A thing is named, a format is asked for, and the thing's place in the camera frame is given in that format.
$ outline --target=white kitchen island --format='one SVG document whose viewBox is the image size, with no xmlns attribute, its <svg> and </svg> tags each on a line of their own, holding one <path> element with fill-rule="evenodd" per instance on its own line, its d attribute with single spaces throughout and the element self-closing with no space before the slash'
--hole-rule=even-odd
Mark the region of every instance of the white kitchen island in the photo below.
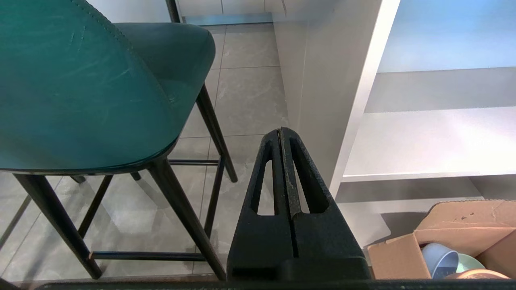
<svg viewBox="0 0 516 290">
<path fill-rule="evenodd" d="M 361 246 L 516 196 L 516 2 L 269 2 L 291 127 Z"/>
</svg>

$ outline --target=gray tile floor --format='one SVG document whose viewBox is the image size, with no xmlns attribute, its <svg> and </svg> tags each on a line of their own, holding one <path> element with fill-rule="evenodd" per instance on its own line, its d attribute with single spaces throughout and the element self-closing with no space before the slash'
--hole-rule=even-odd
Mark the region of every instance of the gray tile floor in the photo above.
<svg viewBox="0 0 516 290">
<path fill-rule="evenodd" d="M 238 174 L 238 182 L 222 181 L 212 244 L 226 263 L 240 208 L 264 134 L 287 126 L 287 111 L 278 51 L 271 24 L 212 26 L 217 56 L 206 80 L 217 118 Z M 171 153 L 174 158 L 212 158 L 217 152 L 195 107 Z M 190 203 L 204 222 L 215 168 L 173 167 Z M 85 237 L 92 250 L 184 251 L 196 247 L 148 172 L 135 182 L 117 175 Z M 78 226 L 98 189 L 101 177 L 76 184 L 51 177 L 68 214 Z M 262 189 L 260 213 L 271 214 L 271 178 Z M 0 173 L 0 233 L 26 193 L 11 174 Z M 104 277 L 211 273 L 204 262 L 98 261 Z M 31 203 L 0 250 L 0 273 L 8 281 L 89 278 L 39 209 Z"/>
</svg>

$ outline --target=teal bar stool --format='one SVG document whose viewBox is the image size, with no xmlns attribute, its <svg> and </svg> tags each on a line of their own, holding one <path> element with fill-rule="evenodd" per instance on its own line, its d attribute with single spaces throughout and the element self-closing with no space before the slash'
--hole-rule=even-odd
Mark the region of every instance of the teal bar stool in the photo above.
<svg viewBox="0 0 516 290">
<path fill-rule="evenodd" d="M 0 8 L 0 170 L 14 173 L 94 278 L 95 259 L 207 261 L 224 168 L 235 169 L 204 80 L 211 34 L 175 23 L 111 24 L 84 0 L 5 1 Z M 197 103 L 218 160 L 168 160 Z M 170 165 L 217 166 L 204 227 Z M 147 169 L 201 253 L 91 252 L 85 236 L 113 174 Z M 45 175 L 105 175 L 77 229 Z"/>
</svg>

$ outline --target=seat backrest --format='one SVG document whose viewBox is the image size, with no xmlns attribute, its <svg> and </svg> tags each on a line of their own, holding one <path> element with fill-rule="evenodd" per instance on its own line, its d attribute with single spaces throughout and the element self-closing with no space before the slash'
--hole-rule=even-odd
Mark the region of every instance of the seat backrest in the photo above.
<svg viewBox="0 0 516 290">
<path fill-rule="evenodd" d="M 0 169 L 131 164 L 182 126 L 130 43 L 86 1 L 2 1 Z"/>
</svg>

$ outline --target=white wall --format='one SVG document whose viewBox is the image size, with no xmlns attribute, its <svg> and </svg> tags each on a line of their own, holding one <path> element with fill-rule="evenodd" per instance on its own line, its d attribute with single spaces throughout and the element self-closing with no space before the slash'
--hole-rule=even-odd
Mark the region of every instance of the white wall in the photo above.
<svg viewBox="0 0 516 290">
<path fill-rule="evenodd" d="M 514 0 L 402 0 L 378 72 L 514 67 L 514 49 Z"/>
<path fill-rule="evenodd" d="M 165 0 L 87 0 L 113 23 L 170 22 Z"/>
</svg>

